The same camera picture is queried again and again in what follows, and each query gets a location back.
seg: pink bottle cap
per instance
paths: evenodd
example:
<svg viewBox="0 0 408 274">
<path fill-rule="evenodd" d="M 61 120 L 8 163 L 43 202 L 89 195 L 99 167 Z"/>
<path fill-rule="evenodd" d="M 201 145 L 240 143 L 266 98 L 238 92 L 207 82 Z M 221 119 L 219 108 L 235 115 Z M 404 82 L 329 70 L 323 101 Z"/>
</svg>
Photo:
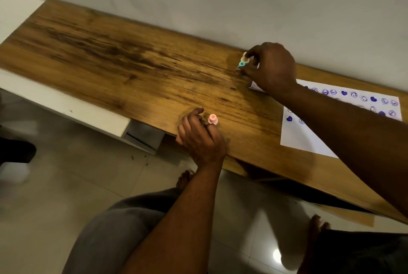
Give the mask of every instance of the pink bottle cap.
<svg viewBox="0 0 408 274">
<path fill-rule="evenodd" d="M 208 122 L 216 125 L 218 123 L 217 116 L 215 114 L 211 114 L 210 117 L 208 117 Z"/>
</svg>

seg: person's left hand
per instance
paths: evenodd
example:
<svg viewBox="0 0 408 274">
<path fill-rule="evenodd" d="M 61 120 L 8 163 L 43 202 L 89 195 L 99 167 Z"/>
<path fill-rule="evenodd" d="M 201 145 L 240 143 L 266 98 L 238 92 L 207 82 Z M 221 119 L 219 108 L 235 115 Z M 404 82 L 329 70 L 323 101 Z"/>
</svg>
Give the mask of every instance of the person's left hand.
<svg viewBox="0 0 408 274">
<path fill-rule="evenodd" d="M 203 125 L 200 114 L 204 109 L 195 109 L 184 116 L 178 125 L 177 143 L 184 146 L 198 167 L 221 164 L 227 155 L 227 145 L 215 124 Z"/>
</svg>

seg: forearm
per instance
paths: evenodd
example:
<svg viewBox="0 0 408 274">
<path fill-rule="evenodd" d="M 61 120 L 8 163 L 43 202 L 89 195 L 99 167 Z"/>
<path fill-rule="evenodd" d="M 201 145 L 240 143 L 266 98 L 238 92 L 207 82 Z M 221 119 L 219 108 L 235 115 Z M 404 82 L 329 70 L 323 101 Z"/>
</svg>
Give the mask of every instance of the forearm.
<svg viewBox="0 0 408 274">
<path fill-rule="evenodd" d="M 207 272 L 221 163 L 198 169 L 179 199 L 135 249 L 124 273 Z"/>
<path fill-rule="evenodd" d="M 299 116 L 359 178 L 408 216 L 407 124 L 300 85 L 277 100 Z"/>
</svg>

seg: hand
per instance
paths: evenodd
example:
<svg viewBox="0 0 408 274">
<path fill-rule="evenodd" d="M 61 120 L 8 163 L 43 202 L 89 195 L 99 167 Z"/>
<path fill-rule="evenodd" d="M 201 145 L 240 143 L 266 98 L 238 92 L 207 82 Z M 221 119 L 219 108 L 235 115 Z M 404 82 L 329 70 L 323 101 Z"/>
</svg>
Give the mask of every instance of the hand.
<svg viewBox="0 0 408 274">
<path fill-rule="evenodd" d="M 265 42 L 252 47 L 245 56 L 254 56 L 254 66 L 242 67 L 241 73 L 274 98 L 296 85 L 295 60 L 281 44 Z"/>
<path fill-rule="evenodd" d="M 183 117 L 178 125 L 177 143 L 183 145 L 200 168 L 220 164 L 227 155 L 227 145 L 214 124 L 203 125 L 200 114 L 204 109 L 195 109 Z"/>
</svg>

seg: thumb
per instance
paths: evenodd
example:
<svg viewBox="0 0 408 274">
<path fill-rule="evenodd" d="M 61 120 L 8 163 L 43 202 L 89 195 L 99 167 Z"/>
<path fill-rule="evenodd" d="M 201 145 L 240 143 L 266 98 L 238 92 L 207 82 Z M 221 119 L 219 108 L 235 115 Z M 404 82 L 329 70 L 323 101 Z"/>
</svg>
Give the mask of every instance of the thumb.
<svg viewBox="0 0 408 274">
<path fill-rule="evenodd" d="M 255 81 L 259 72 L 258 69 L 256 69 L 255 67 L 251 67 L 248 65 L 239 67 L 238 70 L 242 75 L 249 77 L 253 81 Z"/>
</svg>

